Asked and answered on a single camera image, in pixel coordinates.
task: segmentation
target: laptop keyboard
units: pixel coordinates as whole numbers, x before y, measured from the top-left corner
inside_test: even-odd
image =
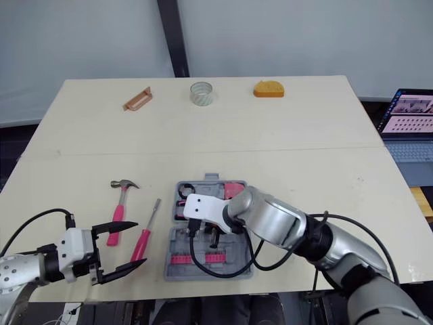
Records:
[[[396,163],[433,162],[433,144],[386,144]]]

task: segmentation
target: screwdriver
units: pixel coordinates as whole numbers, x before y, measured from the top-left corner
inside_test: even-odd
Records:
[[[131,256],[131,262],[138,261],[140,259],[143,259],[144,252],[146,250],[147,242],[150,237],[150,226],[152,225],[152,221],[154,220],[156,211],[158,210],[158,207],[160,206],[161,199],[156,199],[154,209],[152,210],[152,215],[150,216],[149,223],[147,224],[147,227],[141,231],[140,238],[138,238],[138,241],[134,248],[134,253]]]

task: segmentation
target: toolbox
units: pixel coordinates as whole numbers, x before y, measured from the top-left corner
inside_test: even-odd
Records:
[[[164,277],[168,281],[218,280],[204,273],[192,261],[189,252],[188,220],[183,208],[188,194],[196,193],[229,200],[246,187],[244,181],[225,181],[217,173],[205,174],[204,181],[180,181],[175,188],[173,220],[176,226],[170,229]],[[230,274],[243,268],[251,259],[245,236],[218,234],[209,223],[202,222],[194,237],[194,251],[197,260],[206,268],[220,274]],[[233,279],[252,276],[252,267]]]

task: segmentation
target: orange bread-shaped block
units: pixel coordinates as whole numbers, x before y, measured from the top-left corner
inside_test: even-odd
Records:
[[[278,81],[261,81],[254,87],[256,97],[284,97],[284,87]]]

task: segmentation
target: hammer head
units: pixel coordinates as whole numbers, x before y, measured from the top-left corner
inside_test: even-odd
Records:
[[[130,186],[139,188],[136,183],[130,181],[129,179],[122,179],[121,181],[111,181],[110,185],[112,188],[129,188]]]

